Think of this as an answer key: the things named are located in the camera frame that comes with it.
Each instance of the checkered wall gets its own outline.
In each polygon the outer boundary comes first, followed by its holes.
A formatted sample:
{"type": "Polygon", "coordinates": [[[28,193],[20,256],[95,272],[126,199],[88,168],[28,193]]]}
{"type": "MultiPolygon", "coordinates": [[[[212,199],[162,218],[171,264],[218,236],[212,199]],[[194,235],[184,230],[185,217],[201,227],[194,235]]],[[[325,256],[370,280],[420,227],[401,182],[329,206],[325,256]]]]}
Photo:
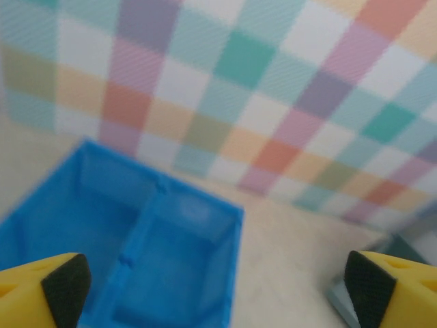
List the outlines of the checkered wall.
{"type": "Polygon", "coordinates": [[[379,228],[437,192],[437,0],[1,0],[10,116],[379,228]]]}

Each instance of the blue storage container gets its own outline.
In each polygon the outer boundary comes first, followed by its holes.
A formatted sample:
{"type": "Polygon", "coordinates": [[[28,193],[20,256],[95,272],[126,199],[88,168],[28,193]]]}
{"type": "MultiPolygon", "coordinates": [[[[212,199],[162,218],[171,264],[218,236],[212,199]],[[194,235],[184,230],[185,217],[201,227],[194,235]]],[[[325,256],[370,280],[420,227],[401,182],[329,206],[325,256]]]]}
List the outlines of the blue storage container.
{"type": "Polygon", "coordinates": [[[92,283],[80,324],[223,328],[242,218],[241,208],[85,141],[0,226],[0,270],[84,253],[92,283]]]}

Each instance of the yellow square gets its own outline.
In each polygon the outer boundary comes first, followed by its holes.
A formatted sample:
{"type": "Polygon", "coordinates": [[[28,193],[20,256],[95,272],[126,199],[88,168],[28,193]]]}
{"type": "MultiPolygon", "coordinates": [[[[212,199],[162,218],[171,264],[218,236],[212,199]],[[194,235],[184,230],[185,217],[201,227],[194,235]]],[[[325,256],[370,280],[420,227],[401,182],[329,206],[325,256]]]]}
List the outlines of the yellow square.
{"type": "Polygon", "coordinates": [[[364,198],[382,181],[382,178],[374,176],[373,174],[359,172],[343,185],[340,192],[349,196],[364,198]]]}
{"type": "Polygon", "coordinates": [[[263,150],[267,141],[268,138],[263,135],[258,135],[245,128],[235,127],[227,136],[220,153],[235,161],[251,163],[263,150]]]}
{"type": "Polygon", "coordinates": [[[56,101],[59,105],[100,116],[105,90],[106,81],[68,66],[58,66],[56,101]]]}
{"type": "Polygon", "coordinates": [[[155,98],[150,105],[145,131],[161,137],[182,140],[194,113],[172,102],[155,98]]]}
{"type": "Polygon", "coordinates": [[[437,1],[428,1],[423,6],[396,43],[426,59],[437,53],[437,1]]]}
{"type": "Polygon", "coordinates": [[[284,175],[300,181],[313,182],[331,162],[326,157],[302,152],[297,156],[296,160],[288,165],[284,175]]]}
{"type": "Polygon", "coordinates": [[[367,0],[317,0],[317,2],[328,5],[342,14],[354,18],[361,11],[367,0]]]}
{"type": "Polygon", "coordinates": [[[424,205],[430,198],[431,195],[424,193],[423,191],[406,189],[393,200],[391,200],[387,205],[395,210],[410,212],[424,205]]]}

